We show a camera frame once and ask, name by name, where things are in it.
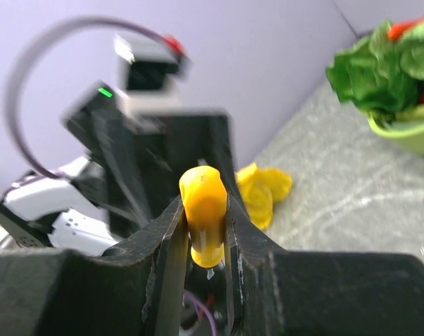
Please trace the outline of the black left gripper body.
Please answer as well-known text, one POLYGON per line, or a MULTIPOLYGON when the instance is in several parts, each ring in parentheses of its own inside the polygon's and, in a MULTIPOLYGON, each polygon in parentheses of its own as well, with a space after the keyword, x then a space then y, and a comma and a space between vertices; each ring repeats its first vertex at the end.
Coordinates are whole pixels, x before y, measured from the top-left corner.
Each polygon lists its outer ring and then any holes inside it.
POLYGON ((107 211, 110 230, 129 237, 159 217, 179 194, 179 178, 204 160, 233 189, 229 118, 225 111, 143 111, 125 116, 117 95, 90 90, 64 117, 87 149, 89 163, 74 180, 107 211))

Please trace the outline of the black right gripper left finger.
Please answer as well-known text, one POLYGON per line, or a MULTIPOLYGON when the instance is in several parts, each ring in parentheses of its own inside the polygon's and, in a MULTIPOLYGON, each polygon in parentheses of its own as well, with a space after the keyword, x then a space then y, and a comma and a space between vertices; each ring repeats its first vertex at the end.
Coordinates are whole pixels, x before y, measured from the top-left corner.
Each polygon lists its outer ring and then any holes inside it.
POLYGON ((22 248, 0 251, 0 335, 177 335, 188 233, 175 199, 99 257, 46 248, 0 213, 22 248))

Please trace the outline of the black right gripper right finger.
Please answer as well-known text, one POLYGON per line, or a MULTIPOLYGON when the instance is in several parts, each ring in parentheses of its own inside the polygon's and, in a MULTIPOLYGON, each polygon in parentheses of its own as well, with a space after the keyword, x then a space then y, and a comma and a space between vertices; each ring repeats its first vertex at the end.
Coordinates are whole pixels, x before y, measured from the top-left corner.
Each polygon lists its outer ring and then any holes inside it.
POLYGON ((230 335, 424 335, 424 264, 403 253, 287 251, 228 199, 230 335))

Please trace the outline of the yellow handled screwdriver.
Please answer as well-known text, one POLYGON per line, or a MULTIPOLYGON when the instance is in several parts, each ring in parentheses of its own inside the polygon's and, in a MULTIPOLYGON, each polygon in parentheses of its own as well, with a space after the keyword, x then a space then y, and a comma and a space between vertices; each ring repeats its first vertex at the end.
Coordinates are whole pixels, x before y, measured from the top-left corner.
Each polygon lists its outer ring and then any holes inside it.
POLYGON ((191 257, 211 279, 224 257, 227 191, 219 171, 208 165, 187 170, 179 180, 179 189, 191 238, 191 257))

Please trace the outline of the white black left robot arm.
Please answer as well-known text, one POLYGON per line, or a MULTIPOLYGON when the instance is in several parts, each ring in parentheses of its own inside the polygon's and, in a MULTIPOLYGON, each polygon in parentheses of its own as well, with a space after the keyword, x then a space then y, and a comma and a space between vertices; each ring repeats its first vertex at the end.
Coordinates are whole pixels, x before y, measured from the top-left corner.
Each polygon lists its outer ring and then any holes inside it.
POLYGON ((224 111, 146 111, 131 120, 100 83, 65 118, 86 153, 53 172, 19 178, 0 198, 0 224, 23 247, 76 249, 91 256, 159 217, 179 177, 204 160, 235 190, 224 111))

